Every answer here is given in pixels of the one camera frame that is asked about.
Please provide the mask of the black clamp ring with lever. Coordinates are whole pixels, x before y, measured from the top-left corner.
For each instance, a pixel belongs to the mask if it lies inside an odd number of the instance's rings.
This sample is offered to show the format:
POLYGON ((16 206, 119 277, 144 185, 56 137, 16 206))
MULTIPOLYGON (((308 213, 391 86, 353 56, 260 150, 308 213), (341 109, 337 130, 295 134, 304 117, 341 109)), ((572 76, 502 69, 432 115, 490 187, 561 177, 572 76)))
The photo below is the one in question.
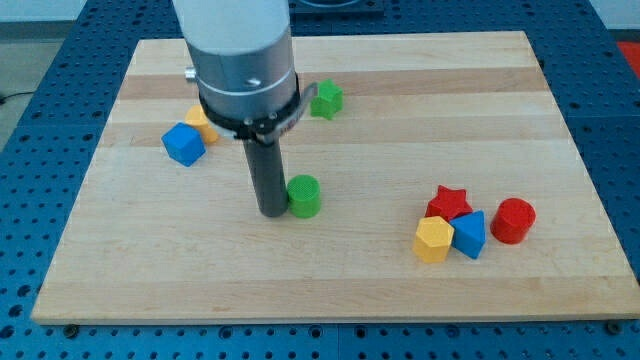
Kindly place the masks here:
POLYGON ((290 131, 318 95, 318 83, 301 92, 298 76, 292 93, 284 82, 263 89, 230 92, 198 81, 199 101, 211 126, 223 137, 272 144, 290 131))

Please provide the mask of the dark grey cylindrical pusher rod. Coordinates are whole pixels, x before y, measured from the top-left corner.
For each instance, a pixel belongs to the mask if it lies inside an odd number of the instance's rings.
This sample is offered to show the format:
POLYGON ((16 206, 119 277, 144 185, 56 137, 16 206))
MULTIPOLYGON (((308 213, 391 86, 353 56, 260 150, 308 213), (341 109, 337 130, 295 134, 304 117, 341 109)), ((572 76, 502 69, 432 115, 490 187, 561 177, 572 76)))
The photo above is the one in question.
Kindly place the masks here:
POLYGON ((279 142, 247 140, 243 146, 260 212, 271 218, 283 215, 288 209, 288 193, 279 142))

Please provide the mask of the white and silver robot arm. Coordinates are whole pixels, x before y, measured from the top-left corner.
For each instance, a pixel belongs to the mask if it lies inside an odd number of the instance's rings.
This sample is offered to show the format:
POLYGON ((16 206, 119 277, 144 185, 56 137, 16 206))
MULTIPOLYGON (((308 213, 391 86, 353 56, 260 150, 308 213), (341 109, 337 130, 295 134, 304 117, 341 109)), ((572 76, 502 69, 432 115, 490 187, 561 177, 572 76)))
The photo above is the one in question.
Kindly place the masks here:
POLYGON ((289 4, 278 0, 173 0, 200 105, 222 136, 240 140, 260 212, 288 209, 280 137, 318 94, 299 87, 289 4))

